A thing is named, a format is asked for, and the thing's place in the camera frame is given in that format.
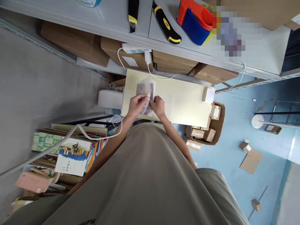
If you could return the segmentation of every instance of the white cord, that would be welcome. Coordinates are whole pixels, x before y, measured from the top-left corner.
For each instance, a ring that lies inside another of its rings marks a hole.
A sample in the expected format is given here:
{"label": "white cord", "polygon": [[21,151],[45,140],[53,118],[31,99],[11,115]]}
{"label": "white cord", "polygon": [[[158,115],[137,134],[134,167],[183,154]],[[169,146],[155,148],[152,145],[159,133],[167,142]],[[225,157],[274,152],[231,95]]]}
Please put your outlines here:
{"label": "white cord", "polygon": [[149,71],[149,73],[152,75],[152,77],[154,77],[154,78],[156,78],[156,79],[158,79],[158,80],[170,80],[170,79],[172,79],[174,76],[180,75],[180,74],[175,74],[175,75],[174,75],[173,77],[171,77],[171,78],[167,78],[167,79],[159,79],[159,78],[157,78],[156,76],[154,76],[154,75],[150,72],[149,64],[148,64],[147,66],[148,66],[148,71]]}
{"label": "white cord", "polygon": [[245,73],[245,70],[246,70],[246,64],[245,64],[244,62],[242,62],[242,63],[244,64],[244,70],[243,70],[243,74],[242,74],[242,76],[241,76],[240,81],[237,82],[235,85],[231,86],[227,91],[229,91],[231,88],[237,86],[237,85],[242,81],[243,76],[244,76],[244,73]]}
{"label": "white cord", "polygon": [[119,60],[120,60],[120,63],[122,64],[122,66],[123,66],[125,72],[127,72],[127,70],[126,70],[125,66],[123,65],[123,63],[122,63],[122,61],[121,61],[121,59],[120,59],[120,56],[119,56],[119,51],[120,51],[121,49],[123,49],[123,48],[119,48],[119,49],[118,49],[118,53],[117,53],[117,54],[118,54],[118,58],[119,58]]}
{"label": "white cord", "polygon": [[81,132],[83,133],[83,135],[84,135],[87,139],[90,139],[90,140],[102,140],[102,139],[112,138],[112,137],[115,137],[115,136],[119,135],[119,134],[122,132],[122,127],[123,127],[123,121],[121,120],[121,130],[120,130],[119,133],[117,133],[117,134],[115,134],[115,135],[113,135],[113,136],[109,136],[109,137],[91,138],[91,137],[89,137],[89,136],[87,135],[87,133],[86,133],[86,132],[84,131],[84,129],[82,128],[82,126],[81,126],[80,124],[77,124],[77,125],[75,125],[75,126],[72,128],[72,130],[70,130],[70,132],[69,132],[69,133],[68,133],[68,134],[67,134],[60,142],[56,143],[55,145],[51,146],[50,148],[46,149],[45,151],[43,151],[43,152],[37,154],[36,156],[32,157],[31,159],[26,160],[25,162],[20,163],[19,165],[16,165],[16,166],[14,166],[13,168],[11,168],[11,169],[9,169],[9,170],[3,172],[3,173],[0,173],[0,179],[3,178],[3,177],[5,177],[5,176],[7,176],[7,175],[9,175],[9,174],[11,174],[11,173],[13,173],[13,172],[15,172],[15,171],[17,171],[17,170],[19,170],[19,169],[21,169],[21,168],[23,168],[24,166],[30,164],[31,162],[33,162],[33,161],[39,159],[40,157],[42,157],[42,156],[46,155],[47,153],[49,153],[51,150],[56,149],[56,148],[59,148],[59,147],[62,145],[62,143],[64,143],[68,138],[71,137],[71,135],[74,133],[74,131],[75,131],[77,128],[79,128],[79,129],[81,130]]}

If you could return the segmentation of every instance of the floor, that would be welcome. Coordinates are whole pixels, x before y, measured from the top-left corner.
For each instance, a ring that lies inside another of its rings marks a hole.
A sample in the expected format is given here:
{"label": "floor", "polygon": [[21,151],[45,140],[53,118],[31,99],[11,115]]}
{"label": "floor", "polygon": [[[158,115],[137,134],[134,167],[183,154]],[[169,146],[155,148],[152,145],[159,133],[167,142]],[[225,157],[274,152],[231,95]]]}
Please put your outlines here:
{"label": "floor", "polygon": [[[0,29],[0,40],[2,172],[30,157],[28,149],[35,128],[102,114],[104,110],[96,105],[97,93],[106,88],[107,83],[3,29]],[[245,76],[243,81],[250,79],[253,78]],[[276,100],[287,100],[288,94],[283,90],[291,84],[296,82],[280,81],[219,94],[216,101],[226,107],[219,142],[216,146],[203,146],[200,152],[191,151],[199,168],[214,168],[225,175],[247,217],[252,211],[251,200],[259,198],[268,185],[261,199],[262,211],[254,212],[251,224],[271,223],[286,158],[291,155],[292,139],[297,132],[284,128],[279,135],[274,135],[264,128],[256,130],[250,126],[249,117],[259,107],[267,112],[272,110]],[[184,127],[175,126],[178,130]],[[253,175],[239,168],[246,154],[238,145],[245,138],[264,154]],[[14,186],[18,176],[17,172],[0,180],[0,222],[20,192]]]}
{"label": "floor", "polygon": [[[0,172],[31,155],[33,131],[105,112],[107,82],[0,28]],[[0,179],[0,224],[19,195],[20,172]]]}
{"label": "floor", "polygon": [[[246,76],[243,81],[250,79],[253,78]],[[237,81],[239,78],[228,83],[233,85]],[[265,127],[254,129],[249,123],[249,118],[258,110],[271,112],[277,100],[297,101],[295,95],[299,92],[299,82],[300,79],[286,80],[219,94],[216,101],[225,104],[226,107],[222,135],[215,146],[203,145],[200,152],[191,151],[198,168],[214,168],[224,174],[246,217],[249,217],[253,209],[251,200],[258,199],[268,185],[261,199],[262,211],[253,213],[249,219],[251,224],[271,224],[292,140],[295,136],[296,140],[300,138],[297,130],[293,128],[283,128],[278,135],[265,132]],[[285,109],[286,106],[278,108],[279,111]],[[265,121],[270,119],[269,116],[264,118]],[[238,146],[244,139],[248,139],[254,149],[263,153],[263,158],[253,175],[239,168],[246,153]]]}

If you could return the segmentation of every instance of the person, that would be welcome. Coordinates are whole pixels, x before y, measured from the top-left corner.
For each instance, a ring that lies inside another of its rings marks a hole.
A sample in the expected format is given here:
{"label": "person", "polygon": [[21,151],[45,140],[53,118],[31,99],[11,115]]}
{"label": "person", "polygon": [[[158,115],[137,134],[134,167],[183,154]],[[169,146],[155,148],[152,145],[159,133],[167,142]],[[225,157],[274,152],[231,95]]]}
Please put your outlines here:
{"label": "person", "polygon": [[196,168],[159,96],[149,103],[162,124],[131,128],[148,100],[131,98],[122,131],[68,195],[27,204],[4,224],[249,224],[224,176]]}

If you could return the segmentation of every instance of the black handle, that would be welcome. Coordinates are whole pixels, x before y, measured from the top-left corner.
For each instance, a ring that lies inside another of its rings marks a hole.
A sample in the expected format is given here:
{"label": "black handle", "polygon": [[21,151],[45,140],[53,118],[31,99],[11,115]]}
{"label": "black handle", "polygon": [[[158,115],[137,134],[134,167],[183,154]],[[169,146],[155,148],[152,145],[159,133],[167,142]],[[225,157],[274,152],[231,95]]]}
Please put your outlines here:
{"label": "black handle", "polygon": [[155,17],[157,18],[157,21],[168,41],[172,44],[179,44],[181,42],[181,36],[172,28],[162,8],[160,6],[153,5],[153,9]]}

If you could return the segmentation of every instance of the open cardboard box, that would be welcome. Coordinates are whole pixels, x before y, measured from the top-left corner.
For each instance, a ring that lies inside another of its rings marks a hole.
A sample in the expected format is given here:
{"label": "open cardboard box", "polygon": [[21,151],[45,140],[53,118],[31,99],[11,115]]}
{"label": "open cardboard box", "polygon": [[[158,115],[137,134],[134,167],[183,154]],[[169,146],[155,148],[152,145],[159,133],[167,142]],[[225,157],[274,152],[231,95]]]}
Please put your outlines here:
{"label": "open cardboard box", "polygon": [[[205,145],[216,145],[216,143],[219,141],[219,138],[220,138],[221,132],[222,132],[222,128],[223,128],[224,118],[225,118],[225,105],[222,103],[219,103],[219,102],[214,102],[214,104],[221,107],[219,120],[211,120],[210,126],[209,126],[209,128],[216,131],[216,134],[215,134],[212,142],[208,142],[204,139],[195,139],[195,141],[197,143],[205,144]],[[185,126],[185,135],[189,140],[192,137],[191,134],[192,134],[192,126]]]}

